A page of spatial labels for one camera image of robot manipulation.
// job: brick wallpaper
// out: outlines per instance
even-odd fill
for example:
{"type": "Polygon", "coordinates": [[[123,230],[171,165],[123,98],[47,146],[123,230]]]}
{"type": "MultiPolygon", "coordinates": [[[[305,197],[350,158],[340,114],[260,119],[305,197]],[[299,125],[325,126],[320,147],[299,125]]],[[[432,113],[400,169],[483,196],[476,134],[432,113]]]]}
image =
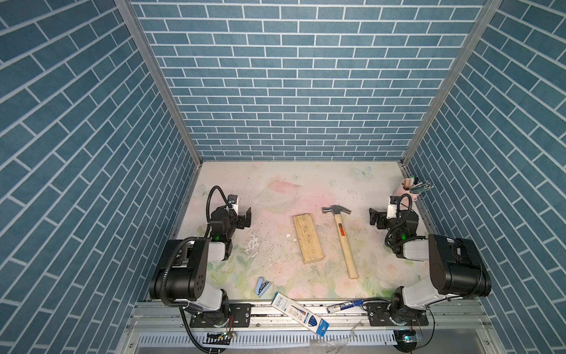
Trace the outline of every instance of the brick wallpaper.
{"type": "Polygon", "coordinates": [[[193,170],[112,0],[0,2],[0,352],[114,350],[193,170]]]}
{"type": "Polygon", "coordinates": [[[410,164],[439,230],[480,247],[507,352],[566,352],[565,18],[504,0],[410,164]]]}
{"type": "Polygon", "coordinates": [[[484,0],[133,3],[204,160],[398,160],[484,0]]]}

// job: blue pen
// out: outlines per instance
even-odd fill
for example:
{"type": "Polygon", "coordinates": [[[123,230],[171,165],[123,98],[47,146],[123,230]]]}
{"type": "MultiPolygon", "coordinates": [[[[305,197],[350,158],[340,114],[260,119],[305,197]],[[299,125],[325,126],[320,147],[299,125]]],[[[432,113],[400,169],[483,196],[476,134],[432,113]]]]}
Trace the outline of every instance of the blue pen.
{"type": "Polygon", "coordinates": [[[342,310],[345,310],[345,309],[352,308],[354,306],[360,306],[364,301],[365,300],[346,301],[346,302],[343,302],[342,304],[329,306],[329,307],[326,308],[326,311],[328,311],[328,313],[334,313],[334,312],[342,311],[342,310]]]}

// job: hammer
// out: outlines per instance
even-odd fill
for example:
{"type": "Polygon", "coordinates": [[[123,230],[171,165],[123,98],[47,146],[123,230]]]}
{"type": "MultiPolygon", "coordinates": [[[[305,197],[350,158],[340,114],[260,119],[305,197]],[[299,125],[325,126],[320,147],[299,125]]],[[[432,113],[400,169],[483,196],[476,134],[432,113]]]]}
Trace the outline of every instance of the hammer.
{"type": "Polygon", "coordinates": [[[348,237],[346,236],[346,232],[344,231],[342,216],[340,216],[340,212],[342,211],[347,214],[350,214],[351,211],[339,205],[322,208],[323,213],[327,213],[329,211],[332,211],[334,213],[334,221],[336,222],[336,227],[338,228],[338,237],[340,238],[340,244],[342,245],[342,251],[344,252],[344,259],[346,260],[348,276],[350,277],[350,279],[357,279],[358,271],[355,269],[354,258],[352,257],[352,252],[350,250],[348,237]]]}

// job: black cable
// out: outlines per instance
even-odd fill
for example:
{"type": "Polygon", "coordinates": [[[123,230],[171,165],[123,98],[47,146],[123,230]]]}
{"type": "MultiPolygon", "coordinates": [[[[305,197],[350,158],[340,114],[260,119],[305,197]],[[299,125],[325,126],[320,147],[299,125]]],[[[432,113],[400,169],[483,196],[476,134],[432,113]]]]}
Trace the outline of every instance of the black cable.
{"type": "Polygon", "coordinates": [[[205,348],[201,346],[200,343],[196,341],[196,338],[193,336],[191,332],[191,328],[188,326],[187,317],[185,316],[185,311],[182,308],[179,308],[179,311],[181,312],[181,318],[183,319],[183,325],[185,326],[187,335],[198,350],[207,354],[220,354],[221,352],[226,350],[226,348],[205,348]]]}
{"type": "Polygon", "coordinates": [[[417,350],[417,349],[421,349],[421,348],[423,348],[423,347],[426,347],[426,346],[430,343],[430,341],[432,340],[432,337],[434,337],[434,328],[436,327],[436,321],[434,320],[434,315],[432,314],[432,311],[431,311],[430,307],[429,307],[428,305],[427,305],[426,307],[427,307],[428,311],[430,312],[430,316],[432,317],[432,334],[430,335],[430,338],[428,339],[428,341],[427,341],[425,344],[423,344],[423,345],[420,346],[420,347],[417,347],[417,348],[413,349],[413,350],[411,351],[411,353],[414,352],[414,351],[417,350]]]}
{"type": "Polygon", "coordinates": [[[206,229],[206,231],[204,232],[204,236],[203,236],[204,238],[207,238],[207,237],[208,237],[208,233],[210,232],[210,230],[211,230],[211,225],[210,225],[210,224],[207,224],[207,229],[206,229]]]}
{"type": "Polygon", "coordinates": [[[212,199],[212,195],[214,194],[215,190],[218,190],[220,192],[220,195],[222,195],[222,200],[224,201],[224,203],[226,204],[226,206],[228,207],[228,209],[232,210],[232,213],[234,213],[234,216],[237,218],[238,215],[236,215],[236,211],[231,207],[231,205],[228,203],[228,199],[226,199],[226,196],[224,195],[224,192],[222,191],[222,188],[220,188],[219,186],[214,186],[211,188],[211,191],[208,193],[208,198],[207,198],[207,209],[206,209],[206,214],[207,214],[207,223],[210,224],[211,222],[211,215],[210,215],[210,211],[211,211],[211,199],[212,199]]]}
{"type": "Polygon", "coordinates": [[[403,198],[407,198],[407,200],[409,201],[409,206],[407,206],[407,213],[405,215],[408,215],[413,208],[413,198],[407,193],[402,194],[397,200],[397,217],[399,218],[399,220],[401,220],[401,214],[399,212],[401,211],[401,201],[403,200],[403,198]]]}
{"type": "Polygon", "coordinates": [[[368,298],[363,299],[363,302],[359,307],[361,307],[362,310],[369,312],[368,308],[364,307],[364,305],[368,302],[379,302],[379,303],[389,304],[389,303],[391,303],[391,299],[389,299],[387,297],[368,297],[368,298]]]}
{"type": "Polygon", "coordinates": [[[440,300],[433,301],[433,302],[431,302],[430,304],[428,304],[428,305],[426,305],[426,306],[428,307],[428,306],[431,306],[431,305],[435,305],[435,304],[438,304],[439,302],[442,302],[442,301],[450,301],[450,300],[452,300],[453,298],[456,298],[456,297],[462,297],[462,296],[460,296],[460,295],[455,295],[455,296],[443,297],[443,298],[441,298],[440,300]]]}
{"type": "Polygon", "coordinates": [[[397,229],[401,226],[406,227],[405,217],[408,216],[408,214],[411,212],[411,209],[413,208],[413,199],[409,194],[405,193],[405,194],[403,194],[402,196],[399,197],[396,204],[397,204],[396,217],[398,218],[399,223],[387,231],[387,234],[385,235],[385,245],[388,246],[389,248],[395,248],[395,247],[401,246],[401,245],[403,245],[403,244],[405,244],[409,241],[425,239],[426,238],[425,236],[413,236],[413,237],[408,237],[405,240],[401,240],[401,241],[397,242],[396,244],[391,243],[392,242],[391,233],[393,232],[393,230],[395,230],[395,229],[397,229]],[[407,198],[408,206],[401,204],[401,201],[404,198],[407,198]],[[405,217],[401,216],[401,212],[400,212],[401,211],[401,205],[403,205],[407,208],[407,210],[405,212],[405,217]]]}
{"type": "Polygon", "coordinates": [[[175,259],[177,258],[177,254],[179,254],[179,252],[181,251],[183,246],[185,246],[188,242],[196,241],[196,240],[198,240],[198,237],[187,237],[184,240],[182,240],[181,242],[179,242],[177,244],[177,246],[175,247],[175,249],[173,250],[173,252],[171,253],[171,257],[169,257],[167,264],[165,265],[165,269],[163,270],[163,273],[161,274],[161,284],[159,286],[159,299],[166,306],[180,307],[180,306],[187,306],[188,305],[187,302],[172,302],[172,301],[169,301],[169,299],[167,298],[167,294],[165,294],[165,289],[166,289],[166,286],[167,286],[167,278],[169,277],[169,273],[171,273],[171,268],[173,268],[173,263],[175,262],[175,259]]]}
{"type": "Polygon", "coordinates": [[[420,322],[418,317],[417,317],[417,323],[419,324],[419,330],[421,331],[421,338],[423,338],[423,328],[421,327],[421,322],[420,322]]]}

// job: flower pattern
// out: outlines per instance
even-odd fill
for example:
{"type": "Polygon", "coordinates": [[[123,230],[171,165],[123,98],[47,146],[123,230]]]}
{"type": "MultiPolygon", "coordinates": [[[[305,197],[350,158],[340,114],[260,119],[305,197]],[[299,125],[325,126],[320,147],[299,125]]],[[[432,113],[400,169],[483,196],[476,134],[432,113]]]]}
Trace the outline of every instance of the flower pattern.
{"type": "MultiPolygon", "coordinates": [[[[207,163],[193,193],[198,198],[191,199],[178,237],[202,236],[209,190],[205,185],[219,185],[225,194],[239,196],[240,214],[252,207],[252,226],[236,230],[230,258],[207,267],[207,281],[231,299],[257,299],[260,276],[272,283],[262,299],[278,291],[291,298],[390,296],[398,286],[428,276],[428,264],[397,258],[383,244],[385,231],[369,225],[368,208],[384,210],[387,196],[401,180],[395,162],[207,163]],[[348,278],[334,218],[320,210],[333,204],[352,210],[342,218],[358,279],[348,278]],[[313,218],[325,256],[307,265],[293,223],[293,216],[305,213],[313,218]]],[[[211,210],[220,205],[217,196],[211,210]]],[[[419,231],[426,234],[423,225],[419,231]]]]}

